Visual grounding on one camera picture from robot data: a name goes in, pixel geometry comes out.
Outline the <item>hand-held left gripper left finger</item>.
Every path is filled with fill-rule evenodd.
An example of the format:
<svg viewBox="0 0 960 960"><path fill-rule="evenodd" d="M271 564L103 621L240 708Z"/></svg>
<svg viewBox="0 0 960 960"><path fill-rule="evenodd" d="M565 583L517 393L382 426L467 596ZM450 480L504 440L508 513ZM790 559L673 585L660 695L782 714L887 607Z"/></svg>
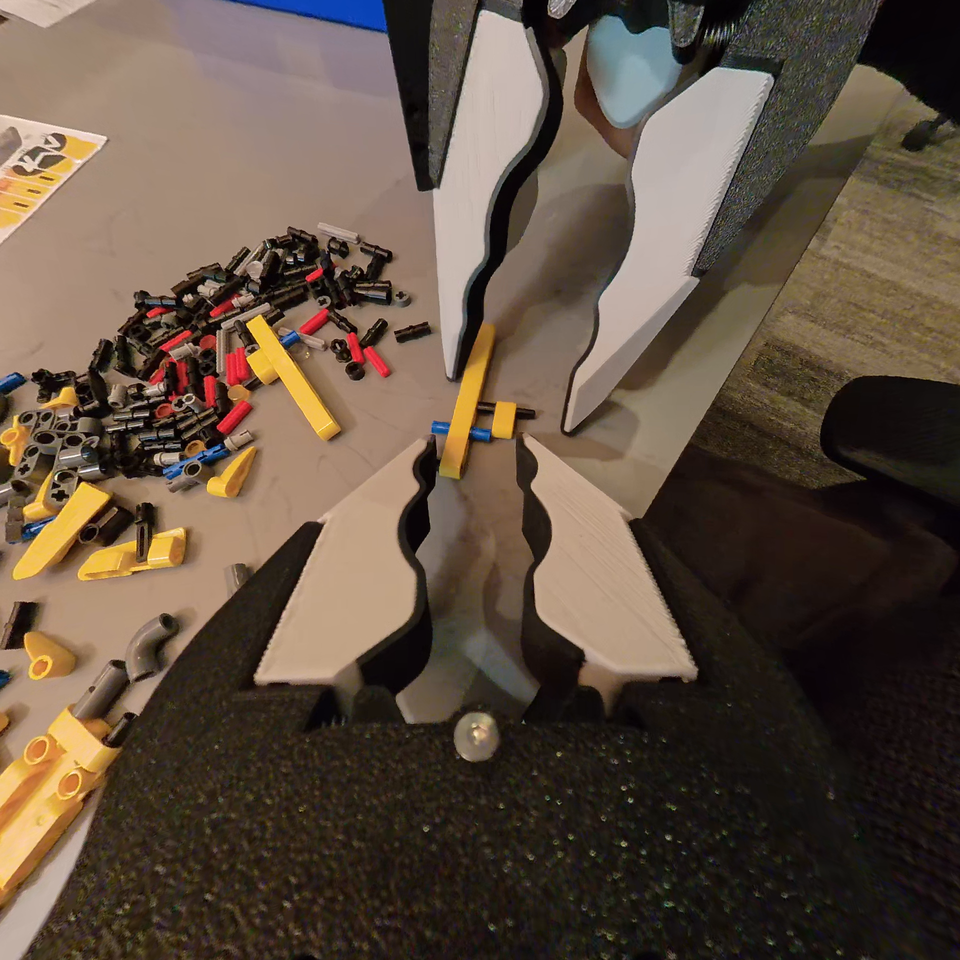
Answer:
<svg viewBox="0 0 960 960"><path fill-rule="evenodd" d="M437 466L435 438L419 438L319 519L254 673L259 687L327 687L349 707L364 687L396 695L424 671L432 624L416 551Z"/></svg>

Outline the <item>yellow rounded wedge piece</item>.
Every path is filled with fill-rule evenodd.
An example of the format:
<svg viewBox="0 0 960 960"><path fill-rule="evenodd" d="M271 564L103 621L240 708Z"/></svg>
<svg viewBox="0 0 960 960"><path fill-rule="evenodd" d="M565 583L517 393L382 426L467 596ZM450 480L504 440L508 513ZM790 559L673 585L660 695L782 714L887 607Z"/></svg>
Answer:
<svg viewBox="0 0 960 960"><path fill-rule="evenodd" d="M23 646L29 659L28 677L32 681L66 677L76 667L76 655L42 631L27 631Z"/></svg>

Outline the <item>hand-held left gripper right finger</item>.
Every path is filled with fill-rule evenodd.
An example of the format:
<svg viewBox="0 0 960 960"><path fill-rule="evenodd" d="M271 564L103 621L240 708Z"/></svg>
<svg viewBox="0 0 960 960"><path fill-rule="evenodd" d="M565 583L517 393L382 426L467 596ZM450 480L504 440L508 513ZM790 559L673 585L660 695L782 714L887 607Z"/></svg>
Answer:
<svg viewBox="0 0 960 960"><path fill-rule="evenodd" d="M698 666L618 501L528 434L516 441L524 581L521 653L548 702L593 690L611 714L631 683L698 679Z"/></svg>

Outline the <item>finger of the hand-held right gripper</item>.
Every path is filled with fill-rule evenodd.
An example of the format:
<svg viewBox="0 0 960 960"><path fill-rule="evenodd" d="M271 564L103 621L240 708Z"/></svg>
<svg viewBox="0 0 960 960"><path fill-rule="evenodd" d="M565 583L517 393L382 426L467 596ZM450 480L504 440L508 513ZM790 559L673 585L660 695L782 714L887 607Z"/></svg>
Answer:
<svg viewBox="0 0 960 960"><path fill-rule="evenodd" d="M437 188L438 319L445 374L460 380L508 251L522 187L546 158L563 109L543 7L480 7Z"/></svg>
<svg viewBox="0 0 960 960"><path fill-rule="evenodd" d="M564 434L606 400L696 287L694 265L774 82L759 70L711 70L643 126L630 169L630 243L572 372Z"/></svg>

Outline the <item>yellow connector block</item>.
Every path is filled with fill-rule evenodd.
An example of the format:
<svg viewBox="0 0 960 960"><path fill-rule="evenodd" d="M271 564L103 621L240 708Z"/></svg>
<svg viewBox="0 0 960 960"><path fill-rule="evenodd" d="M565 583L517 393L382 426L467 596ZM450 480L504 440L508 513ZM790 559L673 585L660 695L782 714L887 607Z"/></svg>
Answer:
<svg viewBox="0 0 960 960"><path fill-rule="evenodd" d="M59 841L121 754L137 715L125 713L114 726L105 716L128 684L124 661L109 661L78 702L30 739L21 757L3 771L2 905Z"/></svg>

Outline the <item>printed instruction sheet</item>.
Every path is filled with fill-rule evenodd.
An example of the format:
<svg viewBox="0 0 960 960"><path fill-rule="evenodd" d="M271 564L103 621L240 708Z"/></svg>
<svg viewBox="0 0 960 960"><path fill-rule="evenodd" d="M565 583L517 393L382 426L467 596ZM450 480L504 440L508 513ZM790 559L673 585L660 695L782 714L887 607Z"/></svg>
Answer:
<svg viewBox="0 0 960 960"><path fill-rule="evenodd" d="M1 116L1 241L12 236L109 139L100 134Z"/></svg>

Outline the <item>black chair castor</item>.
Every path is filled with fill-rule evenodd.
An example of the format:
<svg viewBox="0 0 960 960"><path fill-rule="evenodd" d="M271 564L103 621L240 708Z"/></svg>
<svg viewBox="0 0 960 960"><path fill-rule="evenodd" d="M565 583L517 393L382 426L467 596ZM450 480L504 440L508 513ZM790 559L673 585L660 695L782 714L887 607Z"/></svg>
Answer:
<svg viewBox="0 0 960 960"><path fill-rule="evenodd" d="M902 149L918 153L930 146L942 144L958 134L958 123L948 114L939 113L936 116L918 121L901 138Z"/></svg>

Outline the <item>yellow pointed panel piece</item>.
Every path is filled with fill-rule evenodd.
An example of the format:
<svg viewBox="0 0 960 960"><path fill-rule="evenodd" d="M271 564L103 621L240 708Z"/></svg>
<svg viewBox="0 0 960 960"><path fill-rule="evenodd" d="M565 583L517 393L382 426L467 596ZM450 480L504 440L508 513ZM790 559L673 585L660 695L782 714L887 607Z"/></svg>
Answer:
<svg viewBox="0 0 960 960"><path fill-rule="evenodd" d="M109 491L78 484L61 511L35 537L11 571L14 581L42 574L60 563L87 526L112 500Z"/></svg>

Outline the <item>thin yellow long beam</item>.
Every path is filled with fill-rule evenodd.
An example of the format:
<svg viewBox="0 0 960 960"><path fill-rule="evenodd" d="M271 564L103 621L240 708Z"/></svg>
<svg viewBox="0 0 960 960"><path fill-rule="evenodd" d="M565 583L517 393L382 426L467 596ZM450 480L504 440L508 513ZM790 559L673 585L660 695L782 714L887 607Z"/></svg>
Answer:
<svg viewBox="0 0 960 960"><path fill-rule="evenodd" d="M488 322L481 324L467 358L439 460L438 474L442 477L456 480L462 477L495 342L495 326Z"/></svg>

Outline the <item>grey elbow pipe piece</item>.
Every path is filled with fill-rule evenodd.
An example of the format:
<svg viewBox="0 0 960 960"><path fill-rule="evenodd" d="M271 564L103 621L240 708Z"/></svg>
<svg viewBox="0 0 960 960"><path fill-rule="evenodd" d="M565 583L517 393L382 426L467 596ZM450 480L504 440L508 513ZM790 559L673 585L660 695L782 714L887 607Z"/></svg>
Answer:
<svg viewBox="0 0 960 960"><path fill-rule="evenodd" d="M140 627L126 646L125 668L129 683L156 676L162 669L162 645L174 638L181 624L173 614L161 613Z"/></svg>

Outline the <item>person's dark clothing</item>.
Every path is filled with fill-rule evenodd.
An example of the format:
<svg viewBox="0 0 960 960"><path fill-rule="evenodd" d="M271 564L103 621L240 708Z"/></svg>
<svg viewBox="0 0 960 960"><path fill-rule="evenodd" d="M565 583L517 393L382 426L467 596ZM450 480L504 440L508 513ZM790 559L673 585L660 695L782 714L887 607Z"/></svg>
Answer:
<svg viewBox="0 0 960 960"><path fill-rule="evenodd" d="M778 648L852 768L928 955L958 958L958 514L690 447L644 519Z"/></svg>

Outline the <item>pile of black red pins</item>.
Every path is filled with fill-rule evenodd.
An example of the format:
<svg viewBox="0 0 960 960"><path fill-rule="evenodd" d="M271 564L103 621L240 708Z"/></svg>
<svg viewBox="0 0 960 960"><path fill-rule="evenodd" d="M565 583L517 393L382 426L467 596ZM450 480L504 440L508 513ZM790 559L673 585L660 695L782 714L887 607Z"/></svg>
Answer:
<svg viewBox="0 0 960 960"><path fill-rule="evenodd" d="M135 291L132 314L99 342L88 365L107 385L108 474L160 476L174 490L251 443L241 426L254 411L254 393L274 383L310 426L280 379L264 385L251 371L247 357L258 344L247 321L258 315L333 418L296 349L330 353L351 381L368 371L389 378L378 345L391 333L390 320L373 316L363 329L350 311L412 303L386 276L394 260L390 247L357 233L290 225L224 261L187 270L167 292Z"/></svg>

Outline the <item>white paper sheet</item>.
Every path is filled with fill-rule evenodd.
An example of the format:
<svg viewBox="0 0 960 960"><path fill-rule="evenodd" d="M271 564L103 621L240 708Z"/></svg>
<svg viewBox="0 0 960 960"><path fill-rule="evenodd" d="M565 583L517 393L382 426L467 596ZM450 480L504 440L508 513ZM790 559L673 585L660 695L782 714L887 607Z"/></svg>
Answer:
<svg viewBox="0 0 960 960"><path fill-rule="evenodd" d="M89 4L90 1L1 1L1 17L47 29Z"/></svg>

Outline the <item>thick yellow holed beam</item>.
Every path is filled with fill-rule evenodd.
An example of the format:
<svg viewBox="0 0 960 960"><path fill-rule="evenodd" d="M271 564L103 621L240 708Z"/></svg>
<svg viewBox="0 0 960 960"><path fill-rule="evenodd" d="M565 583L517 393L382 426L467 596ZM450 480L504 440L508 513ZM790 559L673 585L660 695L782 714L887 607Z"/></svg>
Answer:
<svg viewBox="0 0 960 960"><path fill-rule="evenodd" d="M253 374L264 385L279 379L319 438L330 441L338 435L339 423L266 319L262 315L251 318L246 328L258 344L258 349L246 357Z"/></svg>

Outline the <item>pile of grey blue pieces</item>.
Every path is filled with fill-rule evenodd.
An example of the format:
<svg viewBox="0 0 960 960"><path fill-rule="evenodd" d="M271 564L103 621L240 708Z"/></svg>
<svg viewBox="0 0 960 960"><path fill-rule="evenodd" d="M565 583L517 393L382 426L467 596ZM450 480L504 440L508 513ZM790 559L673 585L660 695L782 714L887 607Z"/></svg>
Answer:
<svg viewBox="0 0 960 960"><path fill-rule="evenodd" d="M36 404L2 429L2 537L32 540L80 490L110 472L104 422L111 412L100 369L41 369L31 376Z"/></svg>

